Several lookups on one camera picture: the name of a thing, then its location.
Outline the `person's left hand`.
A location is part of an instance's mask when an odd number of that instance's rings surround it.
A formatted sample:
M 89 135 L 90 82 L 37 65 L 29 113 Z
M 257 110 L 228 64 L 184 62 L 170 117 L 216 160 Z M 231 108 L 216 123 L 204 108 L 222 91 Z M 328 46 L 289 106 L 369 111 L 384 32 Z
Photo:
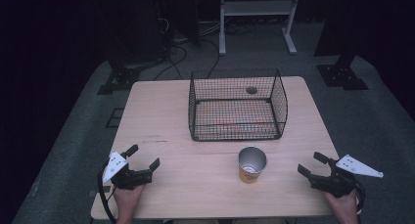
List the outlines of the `person's left hand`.
M 118 218 L 133 216 L 144 189 L 145 185 L 137 186 L 133 190 L 115 189 L 114 197 L 118 209 Z

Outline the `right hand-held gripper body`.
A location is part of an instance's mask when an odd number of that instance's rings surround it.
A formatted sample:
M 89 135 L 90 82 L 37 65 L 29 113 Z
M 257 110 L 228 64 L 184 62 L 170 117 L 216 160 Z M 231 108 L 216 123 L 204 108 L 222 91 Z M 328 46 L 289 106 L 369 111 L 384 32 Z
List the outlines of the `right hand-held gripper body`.
M 384 173 L 378 171 L 358 159 L 345 155 L 328 164 L 331 169 L 329 176 L 314 175 L 309 178 L 310 187 L 332 194 L 336 198 L 348 195 L 356 186 L 356 175 L 383 178 Z

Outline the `black wire mesh basket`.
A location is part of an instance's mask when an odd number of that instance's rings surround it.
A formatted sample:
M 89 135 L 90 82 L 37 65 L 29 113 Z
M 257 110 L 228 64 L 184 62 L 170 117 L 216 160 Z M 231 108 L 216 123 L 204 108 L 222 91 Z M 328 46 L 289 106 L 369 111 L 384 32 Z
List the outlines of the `black wire mesh basket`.
M 194 71 L 188 125 L 199 142 L 277 140 L 288 100 L 276 68 Z

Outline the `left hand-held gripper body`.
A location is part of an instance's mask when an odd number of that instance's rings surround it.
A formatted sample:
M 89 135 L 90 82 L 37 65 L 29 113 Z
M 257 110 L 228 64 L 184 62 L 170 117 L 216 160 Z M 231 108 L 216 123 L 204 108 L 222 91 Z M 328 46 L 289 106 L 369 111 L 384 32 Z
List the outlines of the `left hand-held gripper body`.
M 102 181 L 111 181 L 116 187 L 124 190 L 134 190 L 136 187 L 152 182 L 154 165 L 148 169 L 135 171 L 128 165 L 126 154 L 112 152 L 104 170 Z

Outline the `black stand base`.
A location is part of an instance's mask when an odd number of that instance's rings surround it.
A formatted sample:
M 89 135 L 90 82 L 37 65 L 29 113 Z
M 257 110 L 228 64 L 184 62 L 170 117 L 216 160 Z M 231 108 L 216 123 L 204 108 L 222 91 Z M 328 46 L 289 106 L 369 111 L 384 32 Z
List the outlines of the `black stand base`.
M 111 95 L 114 91 L 130 90 L 138 81 L 141 70 L 138 67 L 128 67 L 123 61 L 109 59 L 111 73 L 105 84 L 101 85 L 98 95 Z
M 354 58 L 353 53 L 341 54 L 334 64 L 318 65 L 317 69 L 325 84 L 328 87 L 343 87 L 348 91 L 367 90 L 365 82 L 350 67 Z

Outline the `metal cup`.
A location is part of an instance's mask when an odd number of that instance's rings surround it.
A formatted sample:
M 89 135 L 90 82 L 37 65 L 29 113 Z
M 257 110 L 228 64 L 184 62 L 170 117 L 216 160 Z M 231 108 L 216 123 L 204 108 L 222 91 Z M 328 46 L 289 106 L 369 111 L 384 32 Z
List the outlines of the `metal cup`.
M 238 154 L 239 177 L 247 184 L 255 183 L 267 165 L 267 156 L 257 147 L 246 147 Z

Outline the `person's right hand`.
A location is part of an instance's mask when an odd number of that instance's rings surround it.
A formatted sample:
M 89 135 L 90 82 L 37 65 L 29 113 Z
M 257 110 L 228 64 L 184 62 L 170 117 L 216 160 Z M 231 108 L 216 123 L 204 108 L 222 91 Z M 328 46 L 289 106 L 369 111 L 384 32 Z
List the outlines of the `person's right hand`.
M 358 220 L 357 218 L 357 202 L 355 191 L 340 198 L 334 197 L 332 194 L 323 192 L 323 197 L 331 206 L 334 215 L 339 220 Z

